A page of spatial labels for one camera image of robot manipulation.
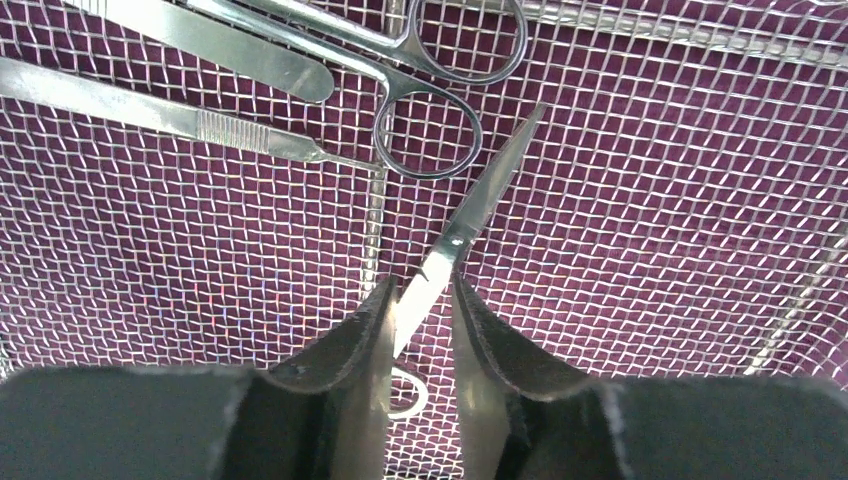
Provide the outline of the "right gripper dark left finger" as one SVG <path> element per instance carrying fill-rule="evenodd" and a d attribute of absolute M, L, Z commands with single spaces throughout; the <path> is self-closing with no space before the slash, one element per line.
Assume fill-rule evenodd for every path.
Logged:
<path fill-rule="evenodd" d="M 379 479 L 396 281 L 277 366 L 26 369 L 1 386 L 5 479 Z"/>

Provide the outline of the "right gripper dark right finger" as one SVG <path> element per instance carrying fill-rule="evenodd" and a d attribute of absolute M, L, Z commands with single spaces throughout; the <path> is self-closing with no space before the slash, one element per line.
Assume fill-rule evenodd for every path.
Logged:
<path fill-rule="evenodd" d="M 811 377 L 590 375 L 452 278 L 469 479 L 843 479 L 847 395 Z"/>

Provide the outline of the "steel surgical scissors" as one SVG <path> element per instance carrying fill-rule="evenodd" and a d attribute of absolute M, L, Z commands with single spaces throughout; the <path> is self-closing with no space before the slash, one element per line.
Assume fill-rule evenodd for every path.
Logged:
<path fill-rule="evenodd" d="M 399 322 L 394 338 L 394 358 L 399 358 L 409 345 L 449 285 L 453 270 L 465 259 L 474 240 L 488 223 L 549 108 L 547 103 L 538 104 L 515 129 L 510 139 L 487 163 L 433 242 L 397 303 Z"/>

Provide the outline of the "magenta surgical wrap cloth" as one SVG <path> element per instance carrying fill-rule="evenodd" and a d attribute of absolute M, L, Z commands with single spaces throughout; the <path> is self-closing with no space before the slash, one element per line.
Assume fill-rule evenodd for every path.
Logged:
<path fill-rule="evenodd" d="M 305 163 L 3 97 L 1 369 L 268 365 L 382 276 L 409 281 L 521 119 L 550 108 L 468 254 L 490 305 L 607 375 L 847 381 L 847 6 L 526 1 L 490 85 L 384 87 L 320 59 L 312 103 L 71 1 L 5 1 L 1 56 L 312 138 Z M 460 74 L 500 69 L 507 1 L 424 1 Z"/>

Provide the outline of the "metal mesh instrument tray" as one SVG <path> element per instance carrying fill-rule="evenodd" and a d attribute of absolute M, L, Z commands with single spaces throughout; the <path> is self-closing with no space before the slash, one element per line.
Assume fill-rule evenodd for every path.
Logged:
<path fill-rule="evenodd" d="M 5 479 L 843 479 L 843 1 L 5 1 Z"/>

